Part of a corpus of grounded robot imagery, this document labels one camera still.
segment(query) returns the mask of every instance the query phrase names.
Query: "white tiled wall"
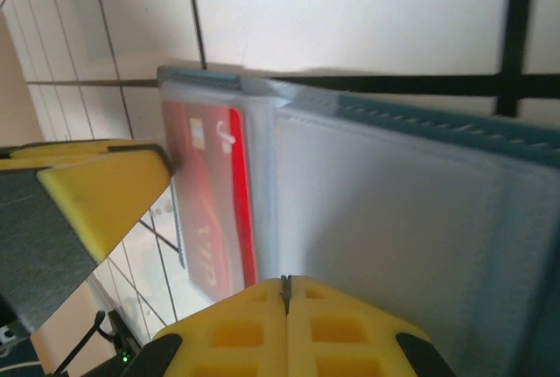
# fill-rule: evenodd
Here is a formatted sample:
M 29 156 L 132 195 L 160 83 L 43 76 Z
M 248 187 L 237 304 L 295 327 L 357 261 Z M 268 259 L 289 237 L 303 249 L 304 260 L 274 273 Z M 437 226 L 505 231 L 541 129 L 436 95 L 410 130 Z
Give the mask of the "white tiled wall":
M 507 0 L 196 0 L 206 62 L 258 73 L 496 73 Z M 47 140 L 164 143 L 158 91 L 79 82 L 200 67 L 193 0 L 8 0 L 3 11 Z M 535 0 L 529 73 L 560 72 L 560 1 Z M 494 99 L 384 96 L 490 114 Z M 558 101 L 521 117 L 560 125 Z M 167 190 L 95 272 L 142 342 L 207 306 L 179 264 Z

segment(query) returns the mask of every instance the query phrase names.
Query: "black cable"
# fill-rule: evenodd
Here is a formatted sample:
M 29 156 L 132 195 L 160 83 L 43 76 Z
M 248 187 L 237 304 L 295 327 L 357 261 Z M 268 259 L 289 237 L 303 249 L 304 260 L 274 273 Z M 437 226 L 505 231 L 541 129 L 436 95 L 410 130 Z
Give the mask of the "black cable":
M 72 362 L 72 360 L 78 355 L 81 349 L 86 345 L 86 343 L 91 339 L 92 336 L 98 332 L 99 326 L 103 323 L 103 319 L 105 318 L 105 311 L 97 311 L 95 314 L 94 325 L 86 332 L 84 337 L 78 342 L 78 344 L 74 347 L 72 351 L 68 354 L 68 356 L 62 361 L 59 367 L 54 371 L 54 375 L 61 375 L 62 372 L 68 367 L 68 365 Z
M 108 333 L 106 333 L 101 327 L 97 328 L 97 333 L 99 333 L 100 336 L 102 336 L 106 340 L 108 340 L 111 344 L 115 341 L 115 338 L 112 335 L 109 335 Z

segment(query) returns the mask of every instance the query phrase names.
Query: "card holder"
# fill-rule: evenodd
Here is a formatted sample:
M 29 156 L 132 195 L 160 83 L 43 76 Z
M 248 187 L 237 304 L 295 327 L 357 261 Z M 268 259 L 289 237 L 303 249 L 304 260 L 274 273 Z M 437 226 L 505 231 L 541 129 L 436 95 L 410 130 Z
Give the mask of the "card holder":
M 553 328 L 543 306 L 560 308 L 549 290 L 560 132 L 277 80 L 159 74 L 164 101 L 243 113 L 259 279 L 314 276 L 391 311 L 458 375 L 510 375 L 538 357 L 530 338 Z

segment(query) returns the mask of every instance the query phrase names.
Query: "white logo on card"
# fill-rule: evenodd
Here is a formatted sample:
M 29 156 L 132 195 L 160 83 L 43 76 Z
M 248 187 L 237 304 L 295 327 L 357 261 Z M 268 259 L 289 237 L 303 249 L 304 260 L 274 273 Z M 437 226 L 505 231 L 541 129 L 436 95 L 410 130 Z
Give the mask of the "white logo on card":
M 216 132 L 221 140 L 221 150 L 224 151 L 224 154 L 231 154 L 232 147 L 235 143 L 235 136 L 227 133 L 227 127 L 224 121 L 218 121 L 218 123 L 216 123 Z
M 191 125 L 192 146 L 198 150 L 204 150 L 206 146 L 204 143 L 204 127 L 202 126 L 202 120 L 191 117 L 189 118 L 189 124 Z

